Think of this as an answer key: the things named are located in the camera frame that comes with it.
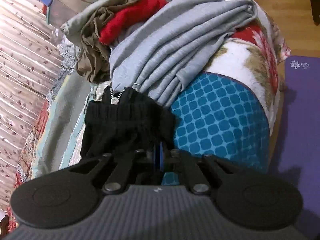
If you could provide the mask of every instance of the brown cloth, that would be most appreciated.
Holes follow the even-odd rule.
[[[111,50],[99,42],[101,29],[120,11],[139,0],[112,0],[108,6],[97,9],[81,30],[82,57],[76,70],[89,82],[100,83],[110,80],[109,57]]]

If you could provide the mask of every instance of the gray folded blanket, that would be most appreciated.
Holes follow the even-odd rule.
[[[112,88],[139,87],[169,107],[224,39],[256,16],[253,0],[172,0],[112,51]]]

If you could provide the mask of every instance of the red fleece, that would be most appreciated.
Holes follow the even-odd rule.
[[[148,20],[166,4],[166,0],[139,0],[135,4],[118,11],[101,30],[99,41],[105,45],[111,44],[123,29]]]

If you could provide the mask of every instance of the ribbed plastic surface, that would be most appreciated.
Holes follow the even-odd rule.
[[[293,227],[257,232],[222,217],[211,200],[189,193],[184,186],[130,186],[108,196],[94,214],[60,229],[25,225],[6,240],[306,240]]]

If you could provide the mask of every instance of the blue patterned cushion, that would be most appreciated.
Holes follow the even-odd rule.
[[[193,155],[215,154],[267,171],[268,120],[245,85],[218,74],[201,73],[171,109],[180,119],[174,138],[177,148]]]
[[[174,172],[166,172],[163,176],[161,185],[179,185],[178,175]]]

